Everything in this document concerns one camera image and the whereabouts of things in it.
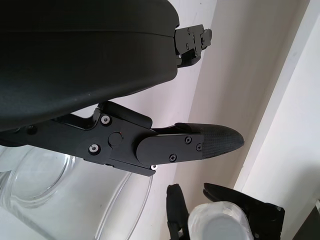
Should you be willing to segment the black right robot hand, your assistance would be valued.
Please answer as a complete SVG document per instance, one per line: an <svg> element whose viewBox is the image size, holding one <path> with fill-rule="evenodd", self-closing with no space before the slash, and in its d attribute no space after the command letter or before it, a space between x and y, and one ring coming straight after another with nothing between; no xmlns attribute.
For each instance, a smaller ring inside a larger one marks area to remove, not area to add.
<svg viewBox="0 0 320 240"><path fill-rule="evenodd" d="M279 240L285 217L284 208L265 203L224 186L205 183L203 194L212 202L231 202L244 212L255 240ZM189 240L189 212L179 184L166 190L167 226L172 240Z"/></svg>

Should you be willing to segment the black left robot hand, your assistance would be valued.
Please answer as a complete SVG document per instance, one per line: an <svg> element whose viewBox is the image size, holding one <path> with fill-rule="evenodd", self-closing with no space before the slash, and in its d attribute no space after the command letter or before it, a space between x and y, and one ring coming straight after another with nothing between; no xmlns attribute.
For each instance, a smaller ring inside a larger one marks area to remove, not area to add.
<svg viewBox="0 0 320 240"><path fill-rule="evenodd" d="M176 123L113 102L173 80L212 39L180 27L167 0L3 0L0 143L34 146L144 176L155 165L241 148L236 130Z"/></svg>

